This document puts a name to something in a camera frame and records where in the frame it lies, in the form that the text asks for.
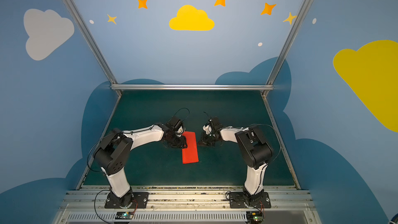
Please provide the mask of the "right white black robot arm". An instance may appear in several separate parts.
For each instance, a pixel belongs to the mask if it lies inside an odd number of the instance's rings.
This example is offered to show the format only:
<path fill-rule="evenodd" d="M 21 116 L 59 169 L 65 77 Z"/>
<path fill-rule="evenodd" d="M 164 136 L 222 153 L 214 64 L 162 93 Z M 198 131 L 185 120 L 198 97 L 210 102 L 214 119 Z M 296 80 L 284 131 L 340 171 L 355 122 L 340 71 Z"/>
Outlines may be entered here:
<path fill-rule="evenodd" d="M 264 191 L 263 181 L 274 151 L 260 127 L 253 125 L 246 128 L 224 128 L 222 125 L 212 127 L 210 123 L 204 125 L 199 143 L 213 146 L 217 141 L 237 143 L 247 165 L 242 192 L 226 193 L 230 208 L 271 208 L 271 200 Z"/>

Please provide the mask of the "red square paper sheet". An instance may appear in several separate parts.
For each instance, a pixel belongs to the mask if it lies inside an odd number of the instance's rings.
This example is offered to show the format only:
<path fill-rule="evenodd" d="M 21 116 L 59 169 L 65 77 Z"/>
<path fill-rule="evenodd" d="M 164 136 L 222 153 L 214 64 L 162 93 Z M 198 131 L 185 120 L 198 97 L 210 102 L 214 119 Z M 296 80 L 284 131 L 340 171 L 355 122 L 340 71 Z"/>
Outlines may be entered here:
<path fill-rule="evenodd" d="M 182 149 L 182 163 L 190 164 L 199 161 L 197 139 L 194 132 L 185 131 L 182 136 L 186 138 L 187 148 Z"/>

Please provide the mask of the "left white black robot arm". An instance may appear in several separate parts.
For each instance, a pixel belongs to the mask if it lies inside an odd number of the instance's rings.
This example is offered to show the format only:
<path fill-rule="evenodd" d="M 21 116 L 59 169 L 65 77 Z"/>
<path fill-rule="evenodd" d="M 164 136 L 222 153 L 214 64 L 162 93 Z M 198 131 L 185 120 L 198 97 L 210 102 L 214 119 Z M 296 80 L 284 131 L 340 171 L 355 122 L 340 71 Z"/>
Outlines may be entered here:
<path fill-rule="evenodd" d="M 103 138 L 93 152 L 94 161 L 105 173 L 110 185 L 105 208 L 128 209 L 146 208 L 148 197 L 146 192 L 134 196 L 132 188 L 127 181 L 124 167 L 129 159 L 130 152 L 152 142 L 164 141 L 172 148 L 187 148 L 186 138 L 182 135 L 182 123 L 162 124 L 156 123 L 150 127 L 121 131 L 112 130 L 111 134 Z"/>

